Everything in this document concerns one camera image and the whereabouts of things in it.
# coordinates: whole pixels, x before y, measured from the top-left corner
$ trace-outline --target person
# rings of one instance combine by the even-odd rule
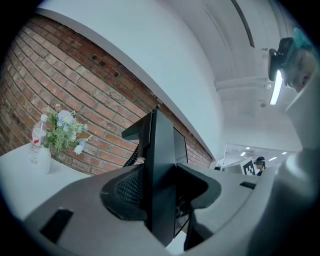
[[[259,172],[256,174],[257,176],[261,176],[264,169],[266,169],[266,161],[263,156],[259,156],[256,161],[254,161],[254,164],[256,168],[259,170]]]
[[[277,71],[282,75],[284,85],[299,93],[314,72],[319,71],[319,56],[315,47],[304,33],[295,28],[293,37],[282,38],[278,51],[269,51],[269,79],[276,79]]]

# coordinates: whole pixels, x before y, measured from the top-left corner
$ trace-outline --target brick wall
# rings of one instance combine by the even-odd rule
[[[1,68],[0,154],[30,142],[47,105],[60,104],[88,121],[93,135],[85,152],[53,156],[76,170],[101,174],[120,168],[137,141],[121,132],[157,104],[186,137],[190,164],[208,167],[210,155],[187,128],[121,63],[87,38],[43,16],[21,28]]]

